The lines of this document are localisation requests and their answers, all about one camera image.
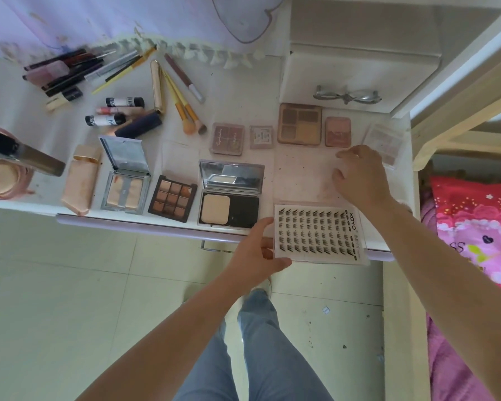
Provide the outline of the person's left hand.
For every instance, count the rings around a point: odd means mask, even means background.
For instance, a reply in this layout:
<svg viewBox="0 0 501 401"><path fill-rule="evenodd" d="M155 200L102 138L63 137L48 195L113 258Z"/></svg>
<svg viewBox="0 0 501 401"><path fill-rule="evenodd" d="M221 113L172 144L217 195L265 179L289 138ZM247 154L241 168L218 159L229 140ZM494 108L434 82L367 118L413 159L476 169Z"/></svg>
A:
<svg viewBox="0 0 501 401"><path fill-rule="evenodd" d="M273 248L257 248L252 245L250 234L237 246L232 259L223 274L241 296L273 274L287 269L293 261L290 258L276 258Z"/></svg>

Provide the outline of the person's right hand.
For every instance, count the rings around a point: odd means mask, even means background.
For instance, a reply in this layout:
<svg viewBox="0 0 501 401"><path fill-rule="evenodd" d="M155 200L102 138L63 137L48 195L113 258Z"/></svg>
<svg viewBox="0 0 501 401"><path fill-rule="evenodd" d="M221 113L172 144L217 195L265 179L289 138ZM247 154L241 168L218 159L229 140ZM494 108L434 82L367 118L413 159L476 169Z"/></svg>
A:
<svg viewBox="0 0 501 401"><path fill-rule="evenodd" d="M364 214L386 209L394 203L385 168L378 152L365 145L357 145L335 154L342 162L340 169L346 177L349 195L342 195Z"/></svg>

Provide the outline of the clear false eyelash case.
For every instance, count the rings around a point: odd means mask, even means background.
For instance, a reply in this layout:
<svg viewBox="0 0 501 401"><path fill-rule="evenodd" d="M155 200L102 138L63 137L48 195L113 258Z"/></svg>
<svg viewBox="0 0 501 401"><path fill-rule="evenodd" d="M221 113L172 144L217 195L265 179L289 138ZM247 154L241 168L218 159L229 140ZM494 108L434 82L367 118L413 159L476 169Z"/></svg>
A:
<svg viewBox="0 0 501 401"><path fill-rule="evenodd" d="M279 145L274 154L274 254L294 262L368 266L359 211L334 187L337 149Z"/></svg>

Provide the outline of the person's right forearm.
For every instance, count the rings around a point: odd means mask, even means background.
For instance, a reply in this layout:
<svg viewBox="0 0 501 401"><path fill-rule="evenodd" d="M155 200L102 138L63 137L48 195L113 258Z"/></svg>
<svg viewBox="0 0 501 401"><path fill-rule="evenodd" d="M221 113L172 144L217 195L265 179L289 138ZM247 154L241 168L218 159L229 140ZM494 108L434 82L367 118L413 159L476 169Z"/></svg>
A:
<svg viewBox="0 0 501 401"><path fill-rule="evenodd" d="M447 341L501 401L501 288L393 198L364 215Z"/></svg>

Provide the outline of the person's left forearm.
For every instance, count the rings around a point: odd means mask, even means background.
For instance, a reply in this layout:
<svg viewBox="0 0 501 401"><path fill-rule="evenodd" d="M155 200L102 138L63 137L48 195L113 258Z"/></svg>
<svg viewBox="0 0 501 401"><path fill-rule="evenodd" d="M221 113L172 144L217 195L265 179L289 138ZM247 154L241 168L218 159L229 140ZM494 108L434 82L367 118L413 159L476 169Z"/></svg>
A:
<svg viewBox="0 0 501 401"><path fill-rule="evenodd" d="M104 371L76 401L171 400L227 311L267 279L228 267Z"/></svg>

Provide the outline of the black powder compact with mirror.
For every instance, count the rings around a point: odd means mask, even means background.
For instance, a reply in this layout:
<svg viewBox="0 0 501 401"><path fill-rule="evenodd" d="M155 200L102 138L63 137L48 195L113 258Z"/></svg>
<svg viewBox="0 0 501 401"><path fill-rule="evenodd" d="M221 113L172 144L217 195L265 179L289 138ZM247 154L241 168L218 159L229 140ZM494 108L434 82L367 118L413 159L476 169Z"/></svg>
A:
<svg viewBox="0 0 501 401"><path fill-rule="evenodd" d="M199 161L201 200L198 224L250 229L258 221L265 166Z"/></svg>

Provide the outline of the pink blush compact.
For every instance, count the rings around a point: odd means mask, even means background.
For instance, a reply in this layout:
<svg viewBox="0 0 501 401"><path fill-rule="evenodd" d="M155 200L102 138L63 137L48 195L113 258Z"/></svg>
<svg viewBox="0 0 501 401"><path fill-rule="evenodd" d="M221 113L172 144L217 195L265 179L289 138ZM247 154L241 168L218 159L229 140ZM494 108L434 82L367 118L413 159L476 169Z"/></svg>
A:
<svg viewBox="0 0 501 401"><path fill-rule="evenodd" d="M352 122L342 116L329 116L325 120L325 146L350 148L352 145Z"/></svg>

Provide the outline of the person's white shoe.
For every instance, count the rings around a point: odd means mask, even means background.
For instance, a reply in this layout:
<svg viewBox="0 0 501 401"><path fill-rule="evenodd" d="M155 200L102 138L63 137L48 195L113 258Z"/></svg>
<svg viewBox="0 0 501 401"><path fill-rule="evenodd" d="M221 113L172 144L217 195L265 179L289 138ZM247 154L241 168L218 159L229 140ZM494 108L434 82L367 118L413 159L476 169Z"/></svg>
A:
<svg viewBox="0 0 501 401"><path fill-rule="evenodd" d="M271 298L272 294L272 281L271 277L268 277L263 282L259 283L255 286L249 293L249 295L254 294L255 292L263 292L267 298Z"/></svg>

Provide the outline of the clear-case eyeshadow palette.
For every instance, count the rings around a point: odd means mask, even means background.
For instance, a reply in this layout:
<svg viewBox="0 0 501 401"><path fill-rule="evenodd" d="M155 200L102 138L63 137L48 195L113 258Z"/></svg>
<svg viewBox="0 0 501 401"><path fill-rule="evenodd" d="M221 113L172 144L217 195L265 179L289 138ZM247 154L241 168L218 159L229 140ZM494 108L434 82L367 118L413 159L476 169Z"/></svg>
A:
<svg viewBox="0 0 501 401"><path fill-rule="evenodd" d="M383 165L394 170L404 149L405 136L383 124L373 123L367 128L362 144L378 152Z"/></svg>

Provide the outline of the four-pan brown eyeshadow palette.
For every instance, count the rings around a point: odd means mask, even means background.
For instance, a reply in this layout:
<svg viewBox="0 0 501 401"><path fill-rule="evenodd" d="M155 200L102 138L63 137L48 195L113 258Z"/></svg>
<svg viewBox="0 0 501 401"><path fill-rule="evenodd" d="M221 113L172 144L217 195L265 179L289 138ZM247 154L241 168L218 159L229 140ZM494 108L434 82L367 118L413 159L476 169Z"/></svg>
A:
<svg viewBox="0 0 501 401"><path fill-rule="evenodd" d="M279 106L277 141L280 144L319 146L322 110L320 106L282 103Z"/></svg>

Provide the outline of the small square blush compact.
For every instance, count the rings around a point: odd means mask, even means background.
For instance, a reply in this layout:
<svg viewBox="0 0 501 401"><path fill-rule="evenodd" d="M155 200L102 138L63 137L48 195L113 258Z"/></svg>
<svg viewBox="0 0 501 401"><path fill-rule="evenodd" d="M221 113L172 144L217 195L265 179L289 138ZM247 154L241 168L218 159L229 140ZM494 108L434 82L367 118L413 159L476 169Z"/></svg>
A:
<svg viewBox="0 0 501 401"><path fill-rule="evenodd" d="M274 147L274 128L272 126L250 126L249 148L251 150L272 149Z"/></svg>

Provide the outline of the nine-pan brown eyeshadow palette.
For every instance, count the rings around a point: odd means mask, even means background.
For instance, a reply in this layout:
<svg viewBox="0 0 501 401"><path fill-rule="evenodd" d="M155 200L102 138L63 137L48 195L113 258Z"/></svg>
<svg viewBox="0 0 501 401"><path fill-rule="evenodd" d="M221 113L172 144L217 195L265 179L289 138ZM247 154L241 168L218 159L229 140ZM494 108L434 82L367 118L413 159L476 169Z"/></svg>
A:
<svg viewBox="0 0 501 401"><path fill-rule="evenodd" d="M161 163L153 178L147 212L176 222L187 222L198 190L199 152L171 141L164 142Z"/></svg>

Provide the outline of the small pink eyeshadow palette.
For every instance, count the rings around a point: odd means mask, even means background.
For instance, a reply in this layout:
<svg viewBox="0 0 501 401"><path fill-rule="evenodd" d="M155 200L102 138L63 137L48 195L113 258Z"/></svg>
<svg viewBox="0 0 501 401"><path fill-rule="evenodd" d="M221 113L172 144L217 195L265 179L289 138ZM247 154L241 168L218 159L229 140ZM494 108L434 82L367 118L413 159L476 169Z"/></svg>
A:
<svg viewBox="0 0 501 401"><path fill-rule="evenodd" d="M245 130L245 127L240 124L213 123L209 152L211 154L241 156Z"/></svg>

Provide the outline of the person's blue jeans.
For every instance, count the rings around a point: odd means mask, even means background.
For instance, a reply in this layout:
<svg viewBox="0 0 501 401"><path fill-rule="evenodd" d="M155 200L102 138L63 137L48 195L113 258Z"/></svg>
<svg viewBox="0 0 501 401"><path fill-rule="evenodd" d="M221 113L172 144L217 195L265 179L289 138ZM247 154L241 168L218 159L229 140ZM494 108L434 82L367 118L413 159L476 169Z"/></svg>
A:
<svg viewBox="0 0 501 401"><path fill-rule="evenodd" d="M333 401L315 371L281 331L277 311L263 292L245 296L238 323L249 401ZM238 401L225 330L223 320L173 401Z"/></svg>

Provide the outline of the white storage drawer box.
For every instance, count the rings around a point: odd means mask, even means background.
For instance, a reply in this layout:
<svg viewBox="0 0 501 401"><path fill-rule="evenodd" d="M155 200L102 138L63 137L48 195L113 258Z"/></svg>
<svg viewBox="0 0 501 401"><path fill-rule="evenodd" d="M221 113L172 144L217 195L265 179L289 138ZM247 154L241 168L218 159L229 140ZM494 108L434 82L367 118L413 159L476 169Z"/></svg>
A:
<svg viewBox="0 0 501 401"><path fill-rule="evenodd" d="M389 114L440 63L433 6L292 0L279 101ZM382 100L319 101L313 98L318 85L339 93L373 89Z"/></svg>

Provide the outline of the silver compact with mirror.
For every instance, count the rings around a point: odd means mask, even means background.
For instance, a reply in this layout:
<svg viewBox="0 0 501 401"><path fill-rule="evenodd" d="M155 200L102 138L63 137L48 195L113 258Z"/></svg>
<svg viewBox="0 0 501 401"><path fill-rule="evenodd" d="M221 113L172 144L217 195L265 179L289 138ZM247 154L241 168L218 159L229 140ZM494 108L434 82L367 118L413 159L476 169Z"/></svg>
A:
<svg viewBox="0 0 501 401"><path fill-rule="evenodd" d="M99 139L112 168L100 209L142 215L151 182L142 141L110 135Z"/></svg>

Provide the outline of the pink floral blanket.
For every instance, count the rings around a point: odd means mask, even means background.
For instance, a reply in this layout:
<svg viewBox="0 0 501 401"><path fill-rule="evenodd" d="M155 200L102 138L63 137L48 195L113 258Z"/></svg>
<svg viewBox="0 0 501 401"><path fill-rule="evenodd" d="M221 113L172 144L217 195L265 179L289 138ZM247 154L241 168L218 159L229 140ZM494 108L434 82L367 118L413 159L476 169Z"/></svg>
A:
<svg viewBox="0 0 501 401"><path fill-rule="evenodd" d="M501 183L429 176L420 193L421 222L501 289ZM494 401L429 314L431 401Z"/></svg>

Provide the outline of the navy lipstick tube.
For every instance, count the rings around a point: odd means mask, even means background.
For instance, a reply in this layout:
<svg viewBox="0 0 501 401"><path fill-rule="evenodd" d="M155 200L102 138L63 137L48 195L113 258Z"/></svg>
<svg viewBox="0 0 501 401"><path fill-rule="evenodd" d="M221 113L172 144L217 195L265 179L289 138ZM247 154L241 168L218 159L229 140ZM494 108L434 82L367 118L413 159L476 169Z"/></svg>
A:
<svg viewBox="0 0 501 401"><path fill-rule="evenodd" d="M112 135L126 139L137 139L162 124L161 115L157 111L148 112L129 120L113 131Z"/></svg>

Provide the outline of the mauve pencil with silver cap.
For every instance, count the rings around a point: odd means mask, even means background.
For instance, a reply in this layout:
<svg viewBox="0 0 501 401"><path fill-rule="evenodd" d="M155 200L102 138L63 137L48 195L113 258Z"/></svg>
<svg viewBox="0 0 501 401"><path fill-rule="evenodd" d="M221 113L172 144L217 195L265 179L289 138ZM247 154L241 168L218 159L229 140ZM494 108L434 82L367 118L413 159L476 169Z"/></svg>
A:
<svg viewBox="0 0 501 401"><path fill-rule="evenodd" d="M182 68L176 63L171 55L168 53L164 53L164 59L167 61L169 66L172 68L174 73L178 76L178 78L183 82L183 84L189 89L189 91L194 95L195 99L203 104L205 102L205 97L202 93L197 89L192 80L187 76L187 74L182 70Z"/></svg>

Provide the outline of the gold cosmetic tube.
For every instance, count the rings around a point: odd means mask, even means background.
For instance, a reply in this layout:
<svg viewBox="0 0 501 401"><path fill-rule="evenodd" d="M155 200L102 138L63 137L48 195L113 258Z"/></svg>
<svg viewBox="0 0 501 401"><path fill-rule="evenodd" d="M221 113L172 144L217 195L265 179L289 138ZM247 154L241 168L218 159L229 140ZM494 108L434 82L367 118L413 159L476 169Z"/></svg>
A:
<svg viewBox="0 0 501 401"><path fill-rule="evenodd" d="M157 60L152 60L150 62L150 69L152 76L154 109L160 116L164 116L166 113L166 104L164 98L163 71Z"/></svg>

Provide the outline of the pink lip gloss tube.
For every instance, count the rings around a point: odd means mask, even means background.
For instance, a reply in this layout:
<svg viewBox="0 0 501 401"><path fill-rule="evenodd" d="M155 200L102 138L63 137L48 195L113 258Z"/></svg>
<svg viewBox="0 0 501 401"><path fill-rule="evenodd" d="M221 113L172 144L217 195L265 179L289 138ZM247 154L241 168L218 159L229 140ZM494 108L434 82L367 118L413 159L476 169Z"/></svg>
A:
<svg viewBox="0 0 501 401"><path fill-rule="evenodd" d="M113 115L113 114L123 114L127 118L138 118L147 113L147 111L143 107L127 107L127 106L119 106L119 107L98 107L95 110L95 113L98 115Z"/></svg>

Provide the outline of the black and white tube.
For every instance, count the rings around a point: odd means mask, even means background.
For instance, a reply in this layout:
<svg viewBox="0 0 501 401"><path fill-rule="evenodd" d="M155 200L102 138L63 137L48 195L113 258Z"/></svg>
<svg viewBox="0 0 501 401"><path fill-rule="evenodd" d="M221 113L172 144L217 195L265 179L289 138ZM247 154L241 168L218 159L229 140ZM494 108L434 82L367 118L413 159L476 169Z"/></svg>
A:
<svg viewBox="0 0 501 401"><path fill-rule="evenodd" d="M85 122L90 127L115 127L126 123L125 114L86 115Z"/></svg>
<svg viewBox="0 0 501 401"><path fill-rule="evenodd" d="M145 101L141 97L108 97L105 98L107 107L141 107L145 108Z"/></svg>

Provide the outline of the silver cosmetic pencil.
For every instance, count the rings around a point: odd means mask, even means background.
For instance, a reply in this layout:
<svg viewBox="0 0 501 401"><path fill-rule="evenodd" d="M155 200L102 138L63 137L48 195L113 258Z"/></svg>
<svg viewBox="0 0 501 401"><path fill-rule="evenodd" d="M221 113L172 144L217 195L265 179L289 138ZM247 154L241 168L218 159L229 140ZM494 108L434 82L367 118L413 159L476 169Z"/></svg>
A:
<svg viewBox="0 0 501 401"><path fill-rule="evenodd" d="M105 63L101 68L93 71L92 73L89 73L85 76L85 80L87 82L91 82L93 80L97 80L98 78L104 77L107 73L120 68L127 63L129 63L131 60L134 60L135 58L139 58L140 53L137 51L127 53L125 55L120 56L119 58L109 62Z"/></svg>

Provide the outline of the beige concealer with black cap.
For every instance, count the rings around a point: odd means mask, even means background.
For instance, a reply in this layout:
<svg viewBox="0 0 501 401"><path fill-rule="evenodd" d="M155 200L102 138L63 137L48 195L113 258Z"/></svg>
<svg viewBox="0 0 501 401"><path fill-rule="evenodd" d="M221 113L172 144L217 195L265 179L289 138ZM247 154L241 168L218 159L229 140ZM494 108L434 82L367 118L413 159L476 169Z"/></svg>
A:
<svg viewBox="0 0 501 401"><path fill-rule="evenodd" d="M47 112L53 112L56 109L69 104L83 96L83 92L77 86L70 87L63 90L52 97L49 97L45 104L45 109Z"/></svg>

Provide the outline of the black cosmetic pencil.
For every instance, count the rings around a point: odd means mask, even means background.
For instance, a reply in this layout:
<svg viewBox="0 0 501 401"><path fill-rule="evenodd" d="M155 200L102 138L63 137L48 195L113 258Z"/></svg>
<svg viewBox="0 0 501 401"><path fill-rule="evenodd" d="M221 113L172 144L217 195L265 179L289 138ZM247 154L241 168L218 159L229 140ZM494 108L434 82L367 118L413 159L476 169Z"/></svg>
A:
<svg viewBox="0 0 501 401"><path fill-rule="evenodd" d="M103 61L104 61L103 58L94 58L94 59L90 59L90 60L86 60L84 62L81 62L78 65L72 66L70 68L70 72L67 75L63 75L61 77L58 77L58 78L50 81L48 84L46 84L44 86L41 86L40 88L43 91L47 91L47 90L55 87L57 84L59 84L59 83L61 83L63 81L69 80L73 76L77 75L78 73L86 70L87 68L91 68L92 66L94 66L94 65L96 65L98 63L102 63Z"/></svg>
<svg viewBox="0 0 501 401"><path fill-rule="evenodd" d="M80 73L77 73L77 74L73 75L72 77L70 77L69 79L63 80L63 81L55 84L54 86L50 87L48 90L45 90L45 94L48 97L52 97L56 94L59 94L62 91L65 91L68 88L73 87L73 86L79 84L80 82L82 82L85 79L85 76L87 74L89 74L90 72L91 72L91 68L86 69Z"/></svg>

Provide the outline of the lilac lace-trimmed cloth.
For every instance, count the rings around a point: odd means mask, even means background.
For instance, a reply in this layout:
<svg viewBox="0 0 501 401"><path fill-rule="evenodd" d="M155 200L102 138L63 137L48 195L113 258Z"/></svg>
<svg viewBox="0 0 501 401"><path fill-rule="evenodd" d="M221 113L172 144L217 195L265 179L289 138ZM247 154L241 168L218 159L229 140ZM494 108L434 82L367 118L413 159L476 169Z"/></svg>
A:
<svg viewBox="0 0 501 401"><path fill-rule="evenodd" d="M18 65L115 46L157 45L232 69L282 56L292 0L0 0L0 58Z"/></svg>

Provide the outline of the pink round jar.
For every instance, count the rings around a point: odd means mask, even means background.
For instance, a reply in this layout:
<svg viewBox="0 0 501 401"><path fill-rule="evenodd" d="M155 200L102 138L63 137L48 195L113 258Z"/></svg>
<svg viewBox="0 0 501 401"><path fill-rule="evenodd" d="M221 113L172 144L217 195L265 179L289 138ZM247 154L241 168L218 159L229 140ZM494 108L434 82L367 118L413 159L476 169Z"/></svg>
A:
<svg viewBox="0 0 501 401"><path fill-rule="evenodd" d="M32 168L0 159L0 201L10 201L33 194L28 188L33 175Z"/></svg>

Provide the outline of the pink frosted cosmetic tube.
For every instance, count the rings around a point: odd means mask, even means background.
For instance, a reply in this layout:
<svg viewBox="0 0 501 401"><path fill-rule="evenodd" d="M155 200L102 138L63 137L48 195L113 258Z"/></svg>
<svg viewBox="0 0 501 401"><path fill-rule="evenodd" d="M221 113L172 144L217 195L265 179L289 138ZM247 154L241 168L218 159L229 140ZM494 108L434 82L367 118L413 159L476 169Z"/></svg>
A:
<svg viewBox="0 0 501 401"><path fill-rule="evenodd" d="M22 78L37 87L44 87L53 80L67 76L69 73L69 66L61 60L56 60L28 71Z"/></svg>

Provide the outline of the dark red cosmetic pencil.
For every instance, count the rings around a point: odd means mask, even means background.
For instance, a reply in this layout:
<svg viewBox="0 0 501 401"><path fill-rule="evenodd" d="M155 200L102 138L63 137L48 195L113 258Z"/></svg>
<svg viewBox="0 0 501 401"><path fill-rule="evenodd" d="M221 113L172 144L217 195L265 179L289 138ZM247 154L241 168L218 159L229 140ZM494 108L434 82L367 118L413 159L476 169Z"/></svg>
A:
<svg viewBox="0 0 501 401"><path fill-rule="evenodd" d="M63 60L66 60L68 58L72 58L72 57L75 57L75 56L78 56L78 55L81 55L81 54L84 54L84 53L87 53L87 50L84 49L84 48L81 48L81 49L78 49L78 50L76 50L74 52L64 53L64 54L61 54L59 56L56 56L56 57L53 57L53 58L50 58L50 59L47 59L47 60L43 60L43 61L40 61L40 62L31 64L31 65L28 65L28 66L24 66L23 69L28 72L30 70L39 68L41 66L45 66L45 65L51 64L51 63L53 63L55 61L63 61Z"/></svg>

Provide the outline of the yellow-handled makeup brush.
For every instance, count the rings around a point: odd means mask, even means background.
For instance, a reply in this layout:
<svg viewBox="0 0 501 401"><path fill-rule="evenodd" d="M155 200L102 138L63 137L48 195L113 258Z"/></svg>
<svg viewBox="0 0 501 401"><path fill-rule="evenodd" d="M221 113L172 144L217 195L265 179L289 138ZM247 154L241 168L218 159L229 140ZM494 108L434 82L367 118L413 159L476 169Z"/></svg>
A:
<svg viewBox="0 0 501 401"><path fill-rule="evenodd" d="M204 135L207 132L207 127L206 125L199 119L198 115L195 113L194 109L192 106L188 103L186 98L182 95L176 84L174 83L173 79L171 78L170 75L168 75L170 79L172 80L173 86L176 89L176 93L179 96L181 102L184 105L185 111L187 113L187 117L191 120L192 123L195 124L196 127L196 133L199 135Z"/></svg>
<svg viewBox="0 0 501 401"><path fill-rule="evenodd" d="M169 93L174 101L176 110L178 111L178 114L180 116L180 119L182 122L183 133L186 135L194 134L196 132L195 124L192 123L191 120L187 117L187 113L185 111L184 105L176 93L176 89L173 86L172 80L170 79L170 77L168 76L168 74L165 71L162 71L162 75L168 84Z"/></svg>

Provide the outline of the cream bed frame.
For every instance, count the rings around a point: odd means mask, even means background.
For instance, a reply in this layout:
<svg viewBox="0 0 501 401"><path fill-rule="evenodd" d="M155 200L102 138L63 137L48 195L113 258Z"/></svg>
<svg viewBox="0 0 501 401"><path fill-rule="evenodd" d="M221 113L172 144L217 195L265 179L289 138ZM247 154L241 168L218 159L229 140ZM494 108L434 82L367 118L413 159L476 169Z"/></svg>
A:
<svg viewBox="0 0 501 401"><path fill-rule="evenodd" d="M399 170L436 153L501 156L501 9L434 7L441 67L406 102L411 130Z"/></svg>

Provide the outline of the black and silver handled tool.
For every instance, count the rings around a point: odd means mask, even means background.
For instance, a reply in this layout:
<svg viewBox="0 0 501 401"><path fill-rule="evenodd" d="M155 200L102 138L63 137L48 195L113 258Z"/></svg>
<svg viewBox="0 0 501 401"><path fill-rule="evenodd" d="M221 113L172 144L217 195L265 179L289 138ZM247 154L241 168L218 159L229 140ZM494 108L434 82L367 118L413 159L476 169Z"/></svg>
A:
<svg viewBox="0 0 501 401"><path fill-rule="evenodd" d="M0 158L57 177L61 176L66 168L65 162L18 141L4 131L0 131Z"/></svg>

